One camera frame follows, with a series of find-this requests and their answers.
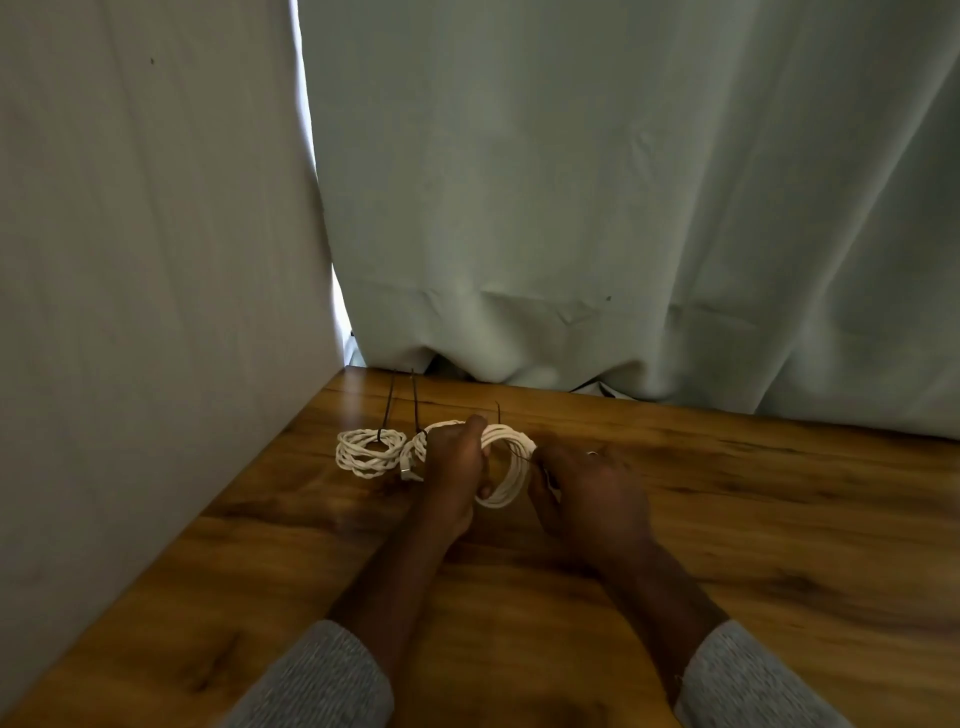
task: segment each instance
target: right hand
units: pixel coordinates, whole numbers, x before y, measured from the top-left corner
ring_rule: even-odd
[[[647,496],[629,463],[608,449],[591,455],[560,441],[534,450],[533,462],[539,467],[528,493],[544,531],[607,578],[643,566],[655,542]]]

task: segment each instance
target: light green curtain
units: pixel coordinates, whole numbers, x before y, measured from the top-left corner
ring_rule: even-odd
[[[372,365],[960,436],[960,4],[300,0]]]

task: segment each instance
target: gray sleeve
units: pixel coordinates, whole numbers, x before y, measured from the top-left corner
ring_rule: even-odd
[[[735,621],[721,624],[697,649],[675,713],[685,728],[851,728]]]
[[[390,681],[367,648],[321,621],[244,695],[222,728],[382,728],[394,711]]]

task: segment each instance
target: wood grain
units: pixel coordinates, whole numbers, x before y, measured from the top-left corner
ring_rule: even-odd
[[[416,487],[333,462],[389,375],[347,369],[163,552],[3,722],[205,726],[357,572]],[[660,538],[859,725],[960,714],[960,445],[505,386],[419,379],[420,423],[479,411],[534,441],[613,443]],[[391,426],[414,431],[409,378]],[[676,725],[598,586],[526,498],[448,554],[396,687],[397,726]]]

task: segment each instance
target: white twisted cable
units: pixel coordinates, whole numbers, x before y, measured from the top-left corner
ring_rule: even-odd
[[[423,480],[419,475],[413,472],[414,455],[420,462],[426,460],[426,435],[434,427],[444,427],[446,425],[462,425],[462,420],[450,420],[445,423],[434,423],[428,425],[425,430],[418,432],[406,445],[400,453],[400,472],[404,480]],[[500,483],[496,490],[486,500],[477,498],[476,501],[486,508],[503,508],[510,505],[520,491],[523,490],[523,484],[527,481],[527,474],[530,472],[530,456],[537,449],[534,441],[522,432],[517,432],[512,427],[506,425],[487,425],[480,436],[480,447],[485,448],[499,440],[505,440],[507,447],[510,448],[510,469],[506,477]]]
[[[368,449],[379,433],[385,450]],[[372,478],[391,471],[399,462],[407,436],[395,429],[352,429],[337,435],[337,465],[357,477]]]

